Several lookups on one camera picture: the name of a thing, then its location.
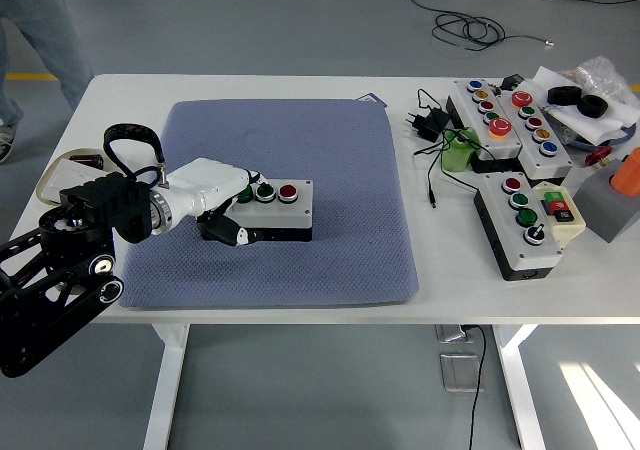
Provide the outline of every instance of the control panel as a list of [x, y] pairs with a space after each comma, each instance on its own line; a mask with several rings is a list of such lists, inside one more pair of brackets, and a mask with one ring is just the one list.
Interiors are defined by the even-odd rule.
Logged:
[[269, 185], [250, 185], [225, 215], [246, 229], [260, 230], [265, 240], [311, 241], [313, 182], [270, 179]]
[[484, 80], [458, 80], [447, 102], [454, 125], [475, 130], [479, 144], [471, 165], [477, 173], [514, 168], [522, 144]]
[[505, 117], [522, 143], [518, 162], [529, 181], [561, 183], [573, 162], [523, 82], [497, 97]]
[[578, 207], [573, 203], [565, 187], [540, 182], [532, 190], [545, 210], [551, 233], [560, 248], [565, 248], [571, 239], [587, 228]]
[[546, 277], [562, 250], [538, 196], [524, 173], [487, 173], [474, 204], [505, 280]]

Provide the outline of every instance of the robotic arm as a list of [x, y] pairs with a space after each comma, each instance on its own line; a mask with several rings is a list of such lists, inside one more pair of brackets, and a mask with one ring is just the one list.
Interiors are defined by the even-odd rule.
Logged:
[[[111, 149], [117, 139], [149, 143], [157, 166], [129, 170]], [[62, 190], [61, 205], [42, 215], [37, 229], [0, 246], [0, 265], [35, 251], [13, 275], [0, 268], [0, 370], [8, 377], [27, 373], [122, 295], [124, 284], [112, 273], [113, 229], [136, 244], [191, 215], [207, 240], [245, 245], [263, 238], [224, 215], [249, 184], [268, 185], [259, 173], [199, 158], [167, 176], [157, 135], [140, 125], [110, 127], [104, 149], [125, 175]], [[154, 182], [138, 181], [150, 170]]]

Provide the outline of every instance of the charger plug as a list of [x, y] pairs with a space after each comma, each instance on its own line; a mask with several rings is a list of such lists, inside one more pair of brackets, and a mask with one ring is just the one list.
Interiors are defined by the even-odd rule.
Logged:
[[451, 117], [447, 112], [439, 108], [429, 109], [429, 115], [423, 117], [422, 115], [409, 114], [413, 117], [413, 121], [407, 119], [407, 122], [411, 124], [413, 128], [418, 131], [418, 136], [435, 142], [438, 140], [440, 134], [444, 131], [445, 127], [449, 123]]

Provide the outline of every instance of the person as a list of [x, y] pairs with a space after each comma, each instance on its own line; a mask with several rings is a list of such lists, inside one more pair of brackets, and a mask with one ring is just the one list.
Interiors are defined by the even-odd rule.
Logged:
[[[0, 17], [20, 30], [60, 81], [62, 93], [75, 110], [93, 72], [80, 50], [65, 0], [0, 0]], [[5, 95], [7, 66], [7, 42], [0, 22], [0, 163], [9, 156], [23, 117], [18, 103]]]

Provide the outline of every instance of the orange object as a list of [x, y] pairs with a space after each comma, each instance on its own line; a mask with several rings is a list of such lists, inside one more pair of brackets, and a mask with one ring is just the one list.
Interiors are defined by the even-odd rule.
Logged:
[[628, 197], [640, 195], [640, 147], [631, 152], [611, 179], [613, 189]]

